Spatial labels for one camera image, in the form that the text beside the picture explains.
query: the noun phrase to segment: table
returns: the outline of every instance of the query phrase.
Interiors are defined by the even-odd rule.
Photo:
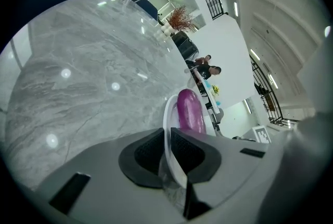
[[[219,107],[217,106],[217,103],[215,101],[215,98],[213,96],[213,94],[211,93],[211,91],[209,90],[209,88],[207,87],[206,85],[206,82],[204,81],[204,78],[200,75],[200,73],[198,72],[198,70],[195,68],[194,70],[194,74],[199,78],[199,80],[202,82],[202,85],[204,87],[204,90],[206,91],[207,93],[207,96],[208,96],[208,99],[209,99],[209,102],[211,103],[212,105],[212,108],[214,110],[214,112],[216,114],[220,113],[220,109]]]
[[[158,29],[129,0],[68,0],[14,37],[5,51],[16,54],[0,71],[0,79],[19,71],[2,96],[1,147],[17,181],[35,190],[92,145],[162,127],[167,100],[180,90],[201,97],[172,39],[154,37]]]

